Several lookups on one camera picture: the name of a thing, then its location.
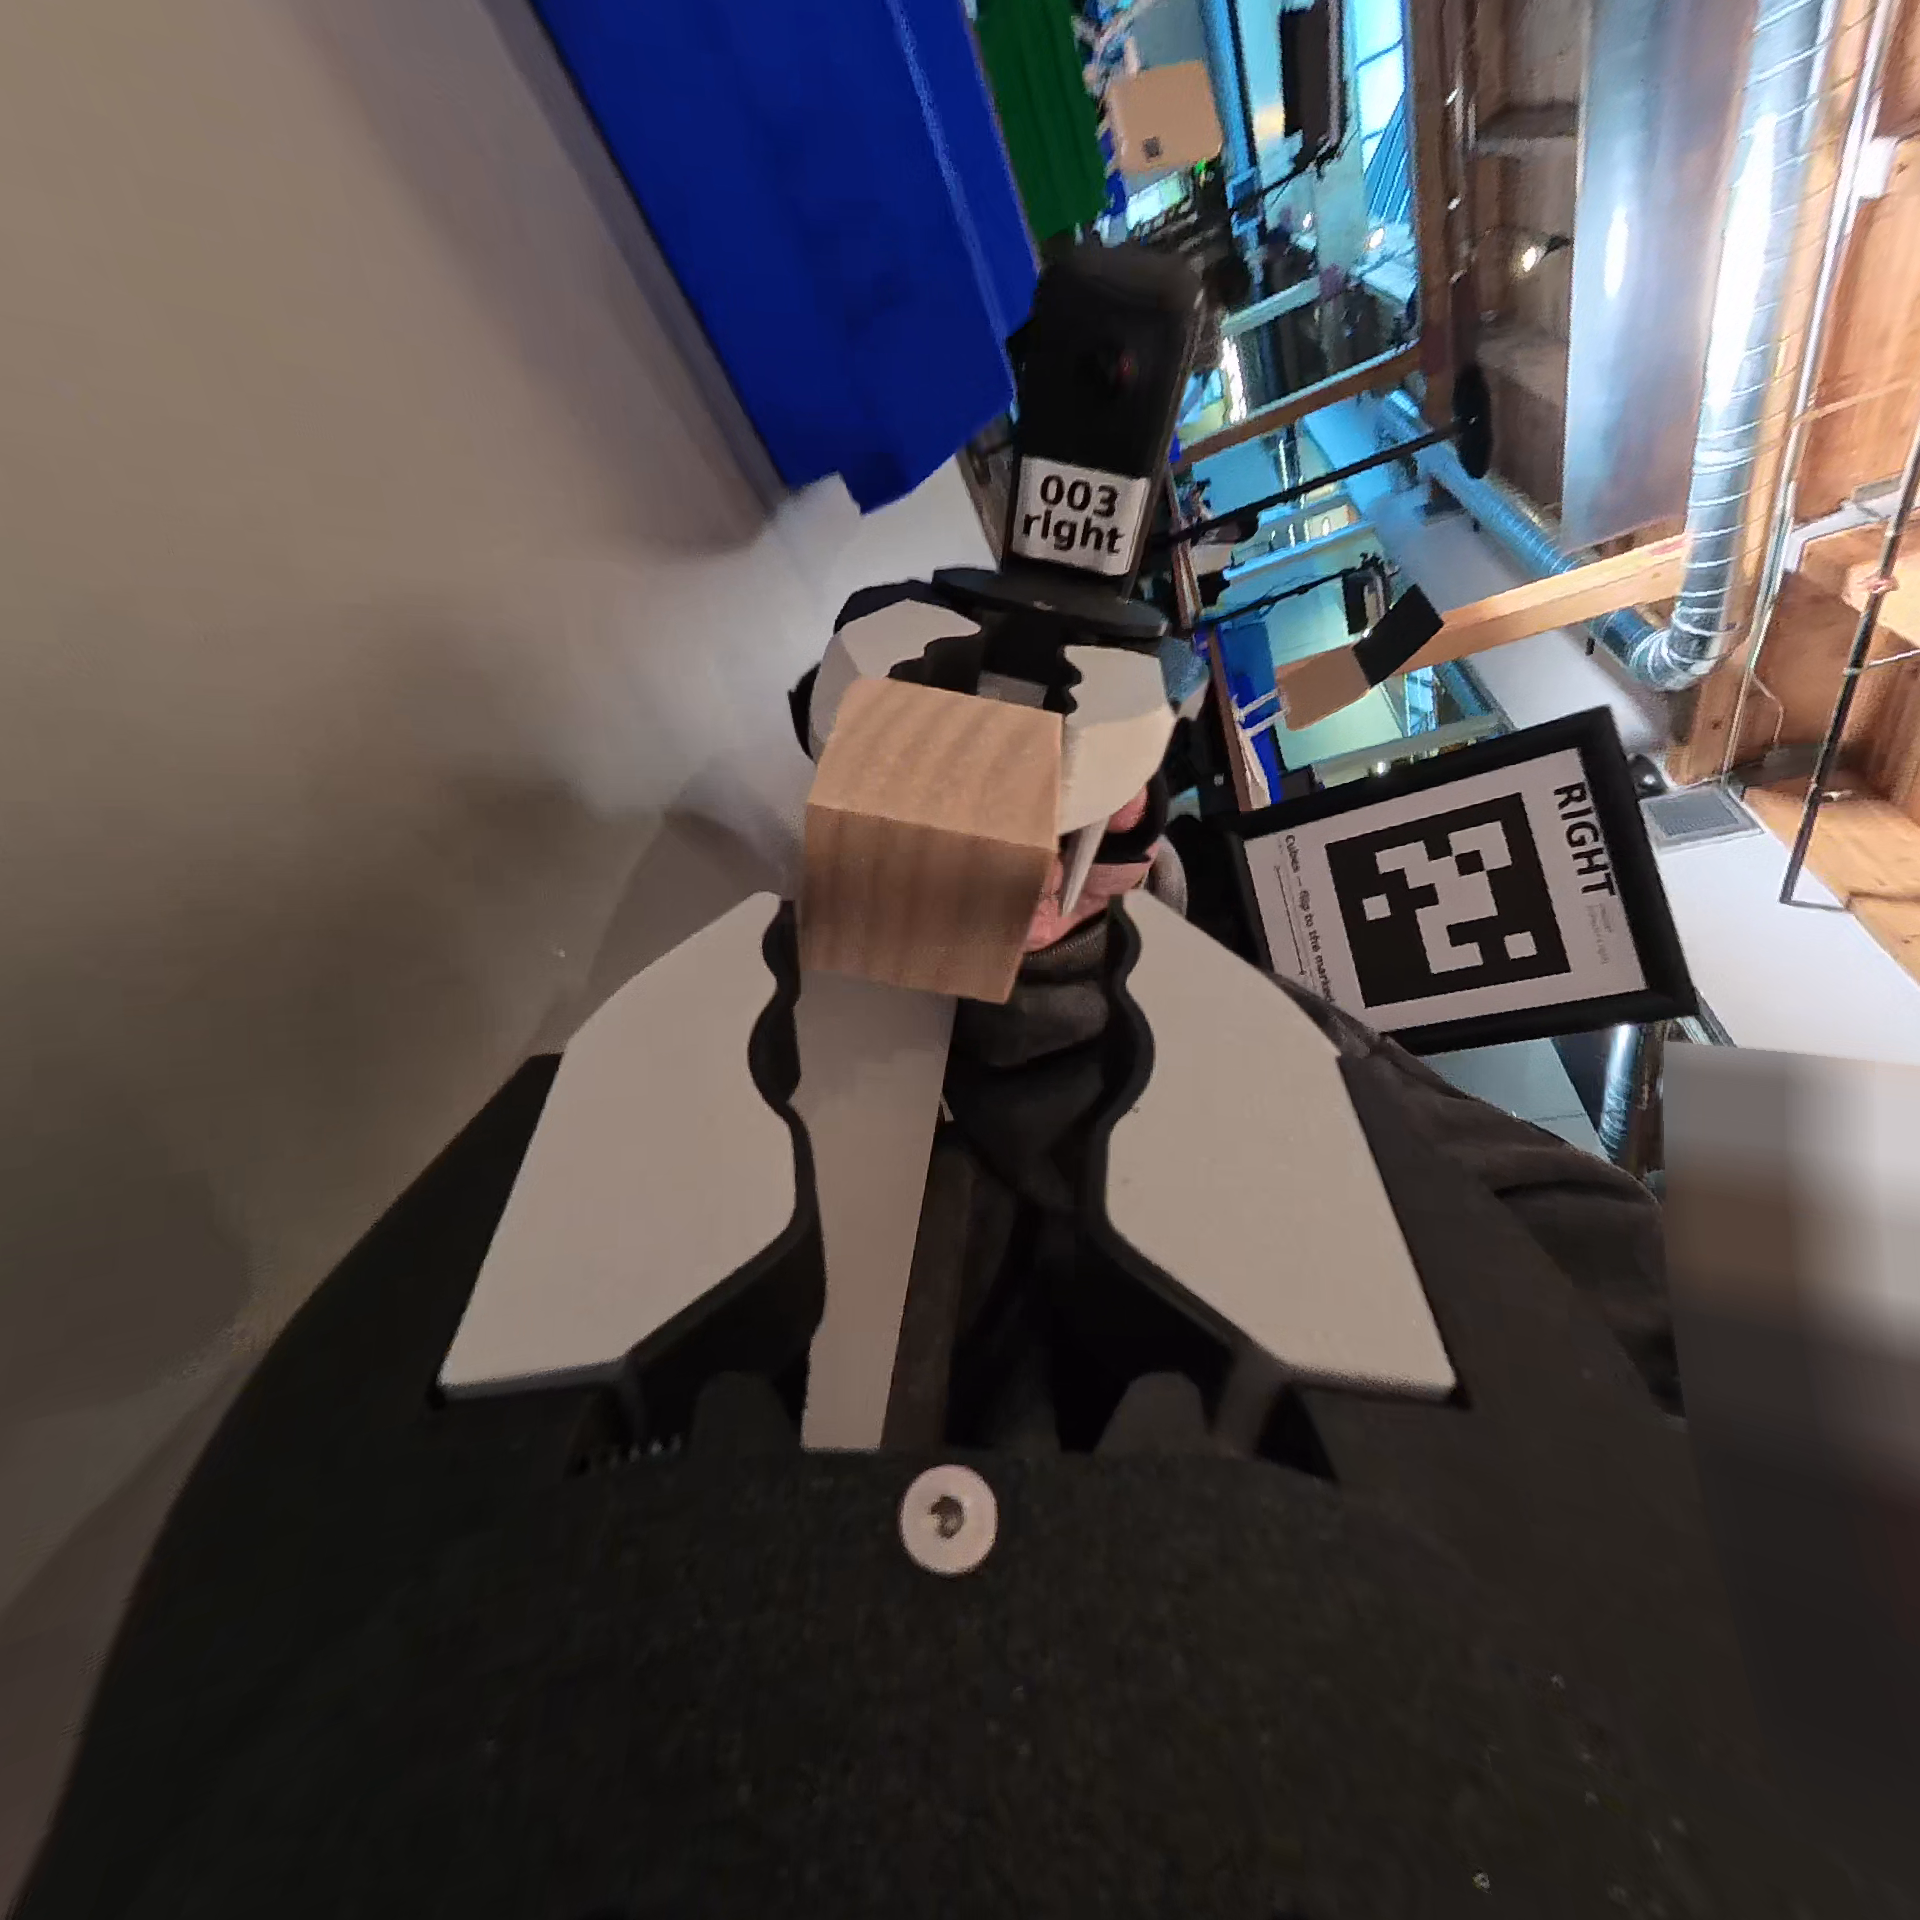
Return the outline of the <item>smooth dark duct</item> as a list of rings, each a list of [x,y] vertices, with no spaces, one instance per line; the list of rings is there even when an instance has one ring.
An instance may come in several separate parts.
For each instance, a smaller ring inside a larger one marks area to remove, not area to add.
[[[1563,547],[1684,511],[1753,3],[1596,3],[1577,117]]]

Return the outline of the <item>black framed marker sign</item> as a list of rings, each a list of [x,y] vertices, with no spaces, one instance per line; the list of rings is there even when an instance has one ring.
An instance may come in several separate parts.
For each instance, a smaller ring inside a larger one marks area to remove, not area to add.
[[[1693,1018],[1609,708],[1229,823],[1262,966],[1411,1051]]]

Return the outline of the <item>spiral silver duct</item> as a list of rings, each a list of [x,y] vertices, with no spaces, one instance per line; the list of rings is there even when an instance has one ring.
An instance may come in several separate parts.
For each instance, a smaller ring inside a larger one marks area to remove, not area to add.
[[[1855,163],[1879,108],[1884,4],[1755,4],[1695,420],[1678,586],[1662,622],[1609,614],[1603,645],[1680,693],[1748,635],[1775,572],[1783,492],[1832,300]]]

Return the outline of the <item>person's right hand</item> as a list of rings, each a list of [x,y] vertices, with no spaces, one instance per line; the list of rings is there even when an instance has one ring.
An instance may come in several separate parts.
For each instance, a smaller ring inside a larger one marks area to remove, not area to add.
[[[1083,835],[1070,835],[1059,846],[1059,855],[1047,870],[1040,902],[1028,921],[1021,948],[1021,963],[1040,958],[1040,954],[1067,942],[1075,933],[1099,921],[1108,907],[1135,892],[1142,892],[1156,868],[1160,853],[1160,837],[1153,835],[1137,849],[1132,839],[1123,839],[1118,853],[1092,850],[1092,857],[1080,870],[1079,853]]]

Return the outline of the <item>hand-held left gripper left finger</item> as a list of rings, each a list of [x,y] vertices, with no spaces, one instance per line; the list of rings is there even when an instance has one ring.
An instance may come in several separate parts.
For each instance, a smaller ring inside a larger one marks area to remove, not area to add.
[[[798,998],[792,907],[752,893],[577,1026],[441,1363],[446,1401],[611,1388],[662,1445],[736,1378],[800,1430],[824,1235]]]

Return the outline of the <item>cardboard box with code label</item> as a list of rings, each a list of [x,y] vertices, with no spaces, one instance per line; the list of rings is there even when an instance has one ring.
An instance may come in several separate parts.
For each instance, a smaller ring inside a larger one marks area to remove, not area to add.
[[[1102,93],[1113,166],[1126,185],[1185,174],[1224,149],[1204,61],[1120,71]]]

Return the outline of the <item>green plastic crate stack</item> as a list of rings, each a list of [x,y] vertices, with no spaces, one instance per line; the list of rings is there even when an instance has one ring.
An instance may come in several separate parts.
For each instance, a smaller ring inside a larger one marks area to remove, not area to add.
[[[1067,3],[977,3],[975,49],[1038,245],[1075,237],[1108,206],[1096,100]]]

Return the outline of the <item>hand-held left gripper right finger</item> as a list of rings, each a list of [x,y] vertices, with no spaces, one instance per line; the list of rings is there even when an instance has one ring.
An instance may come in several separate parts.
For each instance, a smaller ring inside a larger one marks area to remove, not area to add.
[[[1345,1061],[1281,985],[1160,901],[1110,911],[1076,1225],[1107,1434],[1307,1451],[1309,1399],[1460,1413]]]

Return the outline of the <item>blue plastic bin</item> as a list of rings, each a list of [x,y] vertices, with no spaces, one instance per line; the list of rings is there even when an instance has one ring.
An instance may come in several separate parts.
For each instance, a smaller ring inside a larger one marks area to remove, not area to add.
[[[957,3],[539,3],[781,479],[894,505],[1017,395],[1040,278]]]

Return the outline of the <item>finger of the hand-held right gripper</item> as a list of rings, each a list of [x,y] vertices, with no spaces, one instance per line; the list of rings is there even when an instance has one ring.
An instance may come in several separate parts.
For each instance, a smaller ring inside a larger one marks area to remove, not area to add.
[[[980,622],[939,596],[851,596],[806,678],[806,756],[817,758],[857,681],[889,678],[936,641],[974,641]]]
[[[1104,825],[1160,767],[1177,723],[1160,655],[1110,645],[1064,645],[1061,837]]]

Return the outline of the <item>black floor lamp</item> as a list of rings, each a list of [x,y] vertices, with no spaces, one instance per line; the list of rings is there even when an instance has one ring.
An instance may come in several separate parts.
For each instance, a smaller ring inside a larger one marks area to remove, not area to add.
[[[1415,463],[1424,450],[1439,445],[1455,449],[1455,461],[1469,479],[1478,479],[1487,474],[1494,450],[1494,419],[1493,394],[1486,372],[1478,365],[1465,365],[1455,372],[1451,390],[1451,420],[1447,426],[1427,429],[1412,439],[1388,441],[1350,463],[1307,475],[1229,511],[1173,526],[1167,532],[1167,549],[1173,554],[1181,554],[1183,549],[1207,541],[1217,532],[1247,539],[1254,535],[1260,516],[1265,511],[1293,508],[1318,490],[1343,490],[1350,479],[1382,466]]]

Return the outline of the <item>person's right forearm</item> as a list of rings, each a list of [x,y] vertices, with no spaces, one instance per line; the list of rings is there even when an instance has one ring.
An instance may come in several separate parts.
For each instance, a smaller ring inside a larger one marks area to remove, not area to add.
[[[1113,1009],[1118,917],[1110,907],[1033,950],[1005,1004],[961,1002],[952,1026],[951,1115],[977,1164],[1038,1209],[1067,1209],[1086,1164]],[[1289,998],[1345,1061],[1376,1062],[1411,1127],[1507,1209],[1590,1300],[1662,1413],[1684,1393],[1667,1284],[1662,1204],[1620,1166],[1533,1121],[1455,1089],[1353,1015],[1285,982]]]

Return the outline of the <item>wooden cube with blue stripe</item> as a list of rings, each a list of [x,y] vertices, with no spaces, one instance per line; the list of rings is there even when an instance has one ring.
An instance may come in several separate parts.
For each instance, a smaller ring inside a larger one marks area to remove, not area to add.
[[[1008,1002],[1059,855],[1062,751],[1053,710],[860,678],[806,794],[800,966]]]

